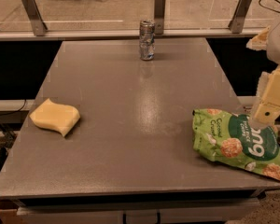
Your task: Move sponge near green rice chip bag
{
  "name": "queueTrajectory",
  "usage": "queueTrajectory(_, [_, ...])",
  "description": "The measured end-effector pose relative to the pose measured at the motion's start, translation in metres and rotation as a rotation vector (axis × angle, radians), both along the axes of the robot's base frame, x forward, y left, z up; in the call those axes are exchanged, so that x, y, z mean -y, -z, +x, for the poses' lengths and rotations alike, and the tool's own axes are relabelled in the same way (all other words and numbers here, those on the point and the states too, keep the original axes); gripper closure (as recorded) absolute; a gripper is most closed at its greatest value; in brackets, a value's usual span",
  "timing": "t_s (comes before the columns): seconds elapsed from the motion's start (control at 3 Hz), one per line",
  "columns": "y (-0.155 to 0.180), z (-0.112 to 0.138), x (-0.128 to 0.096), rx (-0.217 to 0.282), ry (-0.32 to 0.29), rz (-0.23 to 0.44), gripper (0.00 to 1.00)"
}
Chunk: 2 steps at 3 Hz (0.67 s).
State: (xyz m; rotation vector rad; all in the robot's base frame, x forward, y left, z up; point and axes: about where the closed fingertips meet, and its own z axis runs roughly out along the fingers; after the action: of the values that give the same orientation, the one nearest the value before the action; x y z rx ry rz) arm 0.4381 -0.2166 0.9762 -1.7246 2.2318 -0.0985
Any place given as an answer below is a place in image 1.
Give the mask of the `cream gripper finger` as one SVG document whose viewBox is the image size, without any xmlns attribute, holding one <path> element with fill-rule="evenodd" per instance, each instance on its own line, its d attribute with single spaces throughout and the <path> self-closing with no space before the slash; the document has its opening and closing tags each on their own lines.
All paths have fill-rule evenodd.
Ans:
<svg viewBox="0 0 280 224">
<path fill-rule="evenodd" d="M 254 130 L 264 129 L 268 126 L 268 121 L 265 115 L 265 108 L 262 104 L 253 105 L 248 123 Z"/>
</svg>

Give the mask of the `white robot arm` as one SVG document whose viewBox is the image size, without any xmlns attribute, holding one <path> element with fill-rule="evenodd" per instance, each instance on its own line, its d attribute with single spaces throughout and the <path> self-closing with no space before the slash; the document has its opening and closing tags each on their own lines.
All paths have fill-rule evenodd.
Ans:
<svg viewBox="0 0 280 224">
<path fill-rule="evenodd" d="M 277 64 L 271 73 L 261 73 L 248 121 L 253 129 L 264 129 L 273 125 L 280 116 L 280 14 L 268 29 L 254 36 L 247 46 L 266 49 L 267 58 Z"/>
</svg>

